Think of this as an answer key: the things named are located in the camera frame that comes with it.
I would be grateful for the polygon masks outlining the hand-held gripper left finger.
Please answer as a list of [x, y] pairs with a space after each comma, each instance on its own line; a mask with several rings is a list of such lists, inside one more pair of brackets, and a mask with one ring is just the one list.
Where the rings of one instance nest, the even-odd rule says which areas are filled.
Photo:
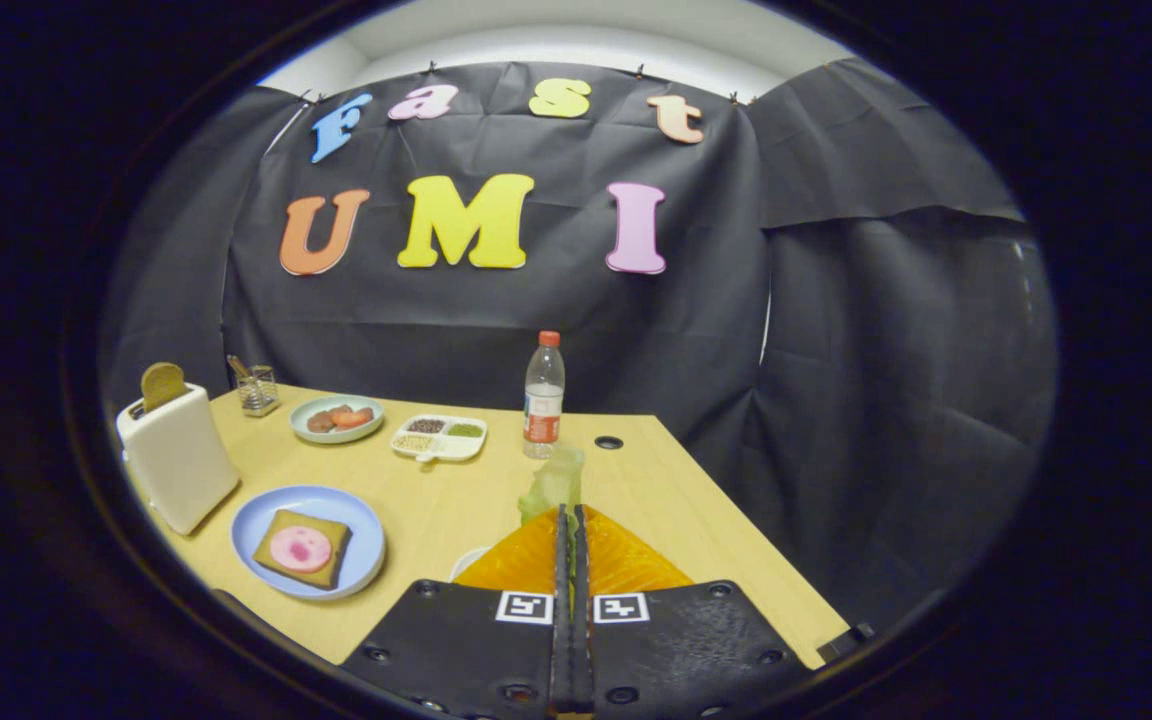
[[553, 511], [553, 591], [416, 579], [343, 670], [417, 710], [462, 719], [553, 719], [573, 707], [570, 521]]

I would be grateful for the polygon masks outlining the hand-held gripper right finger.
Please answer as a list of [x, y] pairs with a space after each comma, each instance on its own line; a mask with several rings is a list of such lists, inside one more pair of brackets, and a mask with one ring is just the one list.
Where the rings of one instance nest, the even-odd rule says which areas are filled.
[[812, 675], [736, 582], [687, 579], [594, 507], [573, 520], [576, 714], [737, 719]]

